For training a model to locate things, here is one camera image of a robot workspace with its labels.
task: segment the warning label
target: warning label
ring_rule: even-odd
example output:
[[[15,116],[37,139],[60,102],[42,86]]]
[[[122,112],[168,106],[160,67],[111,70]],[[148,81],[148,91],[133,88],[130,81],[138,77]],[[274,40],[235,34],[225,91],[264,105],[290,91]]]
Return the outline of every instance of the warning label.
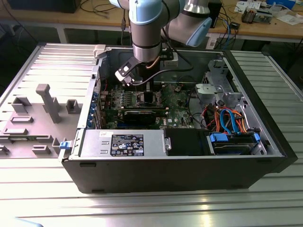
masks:
[[[113,135],[110,155],[144,156],[143,135]]]

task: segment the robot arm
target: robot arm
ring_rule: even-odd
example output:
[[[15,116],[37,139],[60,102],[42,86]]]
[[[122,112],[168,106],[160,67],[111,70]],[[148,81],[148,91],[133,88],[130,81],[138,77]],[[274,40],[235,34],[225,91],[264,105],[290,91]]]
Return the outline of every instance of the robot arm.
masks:
[[[116,72],[116,77],[127,86],[133,84],[131,71],[138,65],[151,65],[161,53],[161,30],[170,39],[190,46],[199,46],[212,20],[208,0],[110,0],[129,10],[134,58]]]

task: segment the workbench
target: workbench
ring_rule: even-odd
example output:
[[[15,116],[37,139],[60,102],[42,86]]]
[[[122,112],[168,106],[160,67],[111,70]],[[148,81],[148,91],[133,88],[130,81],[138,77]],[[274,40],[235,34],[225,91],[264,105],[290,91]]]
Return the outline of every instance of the workbench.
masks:
[[[82,44],[36,47],[0,98],[1,122],[9,120],[7,113],[13,111],[9,103],[14,96],[26,94],[31,102],[39,102],[35,94],[38,83],[49,83],[56,92],[69,93],[71,97],[61,96],[59,103],[69,98],[83,103],[88,75],[95,65],[93,50],[93,45]],[[64,56],[64,60],[52,57],[54,54]],[[285,171],[268,174],[249,189],[83,194],[57,158],[0,158],[1,214],[44,227],[301,226],[303,94],[287,75],[273,73],[272,67],[279,66],[267,62],[270,57],[259,52],[232,54],[249,75],[254,89],[262,94],[260,97],[299,158]],[[260,64],[264,68],[261,74],[256,67]],[[42,74],[42,70],[50,70],[53,76]],[[54,76],[54,70],[65,73]]]
[[[95,5],[106,3],[109,3],[108,0],[94,0]],[[237,39],[298,43],[303,37],[303,29],[301,24],[292,26],[276,18],[273,18],[270,24],[245,24],[241,22],[242,14],[233,12],[233,5],[237,3],[237,0],[223,0],[223,3],[227,14],[232,21],[241,24],[239,33],[237,34]],[[83,7],[91,10],[91,5],[89,3]],[[303,7],[296,5],[294,6],[293,10],[303,11]],[[64,31],[67,28],[121,31],[120,24],[123,17],[122,9],[113,9],[109,11],[108,19],[94,13],[85,12],[81,9],[77,9],[77,11],[73,14],[11,9],[10,12],[21,24],[25,26],[55,28],[58,32],[61,43],[68,43],[68,37]],[[2,5],[0,7],[0,23],[5,25],[17,25],[17,22],[7,13]],[[210,29],[209,33],[207,34],[207,36],[210,37],[207,43],[207,49],[213,49],[216,40],[223,37],[225,32],[226,28],[223,26],[221,21],[218,21],[216,27]]]

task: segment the black cable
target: black cable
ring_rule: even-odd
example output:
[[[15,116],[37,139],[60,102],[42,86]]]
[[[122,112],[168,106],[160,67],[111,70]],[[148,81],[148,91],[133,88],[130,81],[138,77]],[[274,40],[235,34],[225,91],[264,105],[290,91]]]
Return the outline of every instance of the black cable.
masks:
[[[125,9],[123,10],[123,17],[122,17],[122,21],[121,21],[121,45],[123,46],[123,34],[124,31],[126,29],[126,20],[125,20]]]
[[[0,27],[3,29],[3,31],[2,31],[2,30],[0,30],[0,31],[2,31],[3,33],[6,33],[5,28],[2,26],[2,24],[0,24]],[[16,51],[17,51],[20,55],[22,55],[23,57],[28,58],[28,55],[25,55],[24,53],[22,53],[22,52],[18,49],[18,47],[21,48],[21,49],[23,49],[23,50],[25,50],[25,51],[27,51],[29,54],[31,54],[32,52],[29,51],[27,48],[21,46],[21,45],[18,45],[18,47],[17,47],[17,45],[14,43],[13,36],[11,36],[11,35],[9,35],[9,34],[7,34],[7,36],[9,37],[9,39],[10,39],[12,45],[16,48]]]
[[[169,40],[169,36],[166,34],[164,28],[162,28],[162,31],[167,39],[168,44],[170,45],[170,48],[174,50],[174,52],[177,53],[178,56],[180,56],[188,65],[190,65],[190,68],[188,69],[175,69],[175,70],[161,70],[155,74],[153,74],[151,77],[149,77],[148,79],[146,79],[145,81],[141,82],[141,83],[137,83],[137,84],[133,84],[133,86],[139,86],[139,85],[143,85],[146,82],[148,82],[149,80],[151,80],[152,78],[154,78],[155,76],[158,76],[161,73],[164,72],[188,72],[194,69],[194,66],[190,63],[189,60],[187,60],[179,51],[176,50],[176,48],[171,44],[170,40]]]
[[[300,44],[302,43],[302,41],[303,41],[303,37],[302,37],[302,39],[300,40],[300,42],[299,42],[299,44],[297,45],[297,47],[296,47],[296,49],[294,50],[294,52],[297,52],[297,51],[298,51],[299,46],[300,46]]]
[[[97,6],[94,7],[93,11],[90,11],[90,10],[87,10],[87,9],[84,9],[84,8],[83,8],[84,3],[88,2],[88,1],[90,1],[90,0],[85,0],[84,2],[82,2],[82,3],[80,4],[80,9],[83,10],[83,11],[85,11],[85,12],[88,12],[88,13],[103,13],[103,12],[110,11],[110,10],[112,10],[112,9],[117,8],[117,7],[112,7],[112,8],[110,8],[110,9],[105,9],[105,10],[97,10],[97,9],[96,9],[97,7],[100,7],[100,6],[107,6],[107,5],[110,5],[109,3],[107,3],[107,4],[100,4],[100,5],[97,5]]]
[[[234,45],[235,42],[236,42],[237,34],[238,34],[238,32],[239,32],[238,29],[235,29],[235,28],[234,28],[234,30],[235,30],[235,35],[229,40],[229,43],[227,44],[227,46],[229,46],[229,45],[232,44],[231,49],[233,48],[233,45]],[[227,40],[226,40],[224,43],[221,43],[221,44],[220,44],[220,47],[221,47],[222,45],[226,44],[226,43],[227,43]]]
[[[204,127],[204,125],[198,121],[196,118],[194,118],[194,115],[198,114],[198,113],[195,113],[195,114],[191,114],[190,112],[190,108],[189,108],[189,103],[190,103],[190,99],[191,99],[191,95],[193,94],[193,91],[195,90],[195,88],[191,89],[190,93],[189,93],[189,97],[188,97],[188,101],[187,101],[187,108],[188,108],[188,113],[189,113],[189,117],[191,117],[195,122],[197,122],[201,128]]]
[[[232,20],[231,20],[231,18],[227,15],[223,3],[222,3],[221,8],[224,10],[224,13],[219,12],[219,14],[224,15],[224,16],[226,17],[226,22],[227,22],[227,24],[230,24],[230,23],[232,22]],[[225,26],[225,24],[223,24],[223,26],[226,28],[226,32],[224,33],[222,39],[218,42],[218,45],[214,47],[214,49],[218,48],[218,46],[220,46],[220,48],[222,47],[222,41],[223,41],[223,39],[225,38],[225,36],[226,36],[226,34],[227,34],[227,32],[228,32],[228,28]]]
[[[232,19],[235,19],[235,18],[238,16],[238,14],[239,14],[239,10],[241,11],[241,9],[240,9],[238,6],[236,6],[236,5],[227,5],[227,6],[229,6],[229,7],[227,8],[227,10],[228,10],[230,13],[236,14],[234,17],[232,17]],[[238,11],[237,11],[237,12],[234,12],[234,11],[231,11],[231,10],[230,10],[230,8],[231,8],[231,7],[234,7],[234,6],[238,8]]]
[[[124,121],[120,120],[120,119],[116,119],[117,121],[121,121],[122,123],[125,123]]]
[[[33,38],[33,40],[38,43],[38,41],[32,36],[32,34],[30,34],[30,32],[10,13],[9,9],[6,7],[6,5],[4,4],[4,1],[2,1],[3,7],[5,8],[5,10],[8,12],[8,14],[21,26],[23,27],[23,29],[29,34],[30,37]]]
[[[101,77],[99,77],[99,78],[96,80],[95,86],[97,86],[97,84],[98,84],[100,78],[101,78]]]
[[[289,43],[283,43],[291,52],[294,52],[295,46],[291,46]]]
[[[181,76],[181,77],[179,77],[179,78],[176,80],[176,82],[179,83],[180,80],[181,80],[182,78],[184,78],[184,77],[189,77],[189,78],[191,78],[196,84],[198,83],[198,82],[196,81],[196,79],[195,79],[193,76],[190,76],[190,75]]]
[[[131,20],[129,16],[127,18],[128,18],[128,26],[129,26],[129,41],[130,41],[130,45],[133,45]]]
[[[197,115],[197,114],[201,115],[202,113],[194,113],[192,116],[195,116],[195,115]]]

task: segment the motherboard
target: motherboard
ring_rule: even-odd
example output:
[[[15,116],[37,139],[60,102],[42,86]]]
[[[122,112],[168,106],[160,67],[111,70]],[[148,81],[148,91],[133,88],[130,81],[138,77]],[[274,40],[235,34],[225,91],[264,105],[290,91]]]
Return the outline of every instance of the motherboard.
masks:
[[[129,91],[114,85],[96,95],[91,128],[193,128],[187,106],[189,92],[181,84],[163,84],[158,91]]]

